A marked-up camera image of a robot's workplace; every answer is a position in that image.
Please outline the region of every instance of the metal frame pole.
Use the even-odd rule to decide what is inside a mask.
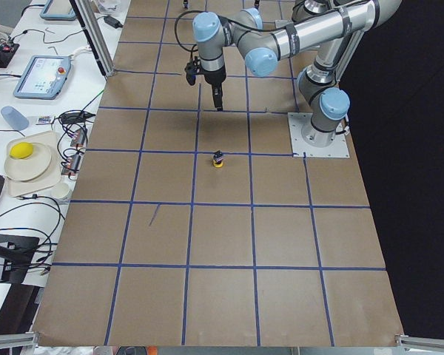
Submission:
[[[30,346],[38,343],[38,333],[0,335],[0,349]]]
[[[443,339],[415,338],[397,335],[397,344],[402,348],[439,351],[444,353]]]
[[[115,74],[112,57],[105,44],[104,36],[97,24],[94,12],[90,6],[89,0],[69,0],[82,30],[89,42],[95,61],[103,76],[108,77]]]

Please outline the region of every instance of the white table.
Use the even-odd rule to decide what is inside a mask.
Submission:
[[[43,4],[44,0],[33,0],[31,4]],[[127,16],[127,10],[130,5],[130,0],[121,1],[121,11],[113,15],[121,23]],[[81,27],[77,20],[75,21],[45,21],[39,17],[41,8],[27,9],[20,22],[14,29],[12,36],[16,36],[22,33],[26,29],[36,29],[46,32],[46,41],[58,41],[69,35],[81,30]],[[107,43],[107,47],[111,56],[115,55],[115,50],[120,38],[121,29],[114,29],[111,26],[104,23],[104,21],[98,20],[102,34]],[[0,74],[18,74],[21,75],[27,66],[32,55],[56,55],[55,50],[59,55],[70,55],[79,47],[87,45],[87,40],[83,33],[73,35],[66,41],[56,44],[43,44],[42,34],[34,31],[30,31],[25,35],[20,35],[15,40],[20,44],[18,52],[13,57],[8,68],[0,69]],[[95,62],[93,54],[91,52],[85,52],[77,55],[72,62],[72,69],[70,70],[69,77],[63,90],[55,100],[30,100],[30,99],[18,99],[13,96],[13,90],[18,83],[17,78],[13,77],[0,77],[0,110],[4,106],[13,106],[23,115],[27,117],[36,117],[39,115],[59,115],[64,111],[70,109],[82,109],[90,100],[92,100],[105,85],[105,79],[101,75],[98,66]],[[86,111],[96,112],[100,98],[95,99],[87,108]],[[54,125],[55,130],[62,133],[59,124]],[[4,121],[0,114],[0,129],[10,129],[8,124]],[[36,126],[30,122],[30,126],[22,132],[28,135],[34,135],[36,133],[45,132],[50,130],[49,125]],[[0,175],[4,175],[4,161],[6,157],[6,146],[8,142],[21,136],[16,132],[0,132]],[[61,143],[61,150],[69,146],[70,139],[65,138]],[[68,184],[73,187],[73,183],[67,179],[62,178]],[[40,195],[50,196],[50,189],[39,192]],[[5,189],[1,193],[0,197],[0,214],[15,206],[21,205],[27,201],[20,201],[7,195]],[[67,212],[67,206],[62,205],[64,215]],[[37,228],[43,231],[51,231],[56,224],[57,213],[49,207],[43,205],[27,206],[23,209],[19,209],[19,213],[12,212],[7,217],[0,219],[0,228],[10,227],[29,227]],[[52,241],[57,243],[62,229],[62,222],[58,230],[53,234]],[[43,236],[33,233],[31,231],[6,231],[4,234],[19,234],[29,236],[39,236],[41,240],[44,240]],[[43,254],[36,254],[34,260],[38,259]],[[37,285],[44,287],[46,285],[47,275],[40,275],[39,271],[28,272],[24,284]],[[0,284],[0,307],[7,295],[10,285]]]

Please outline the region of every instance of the black background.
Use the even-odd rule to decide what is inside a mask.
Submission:
[[[405,334],[444,339],[444,0],[403,0],[340,87]]]

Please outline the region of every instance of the small yellow object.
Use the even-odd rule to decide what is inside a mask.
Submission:
[[[212,161],[212,164],[216,167],[216,168],[221,168],[223,166],[223,161],[221,161],[220,163],[216,163],[215,160]]]
[[[20,142],[10,149],[10,157],[15,159],[28,158],[33,153],[33,145],[28,142]]]

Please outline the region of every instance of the blue plastic cup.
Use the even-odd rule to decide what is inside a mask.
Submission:
[[[30,122],[15,107],[5,106],[1,109],[1,115],[6,122],[16,131],[22,131],[30,125]]]

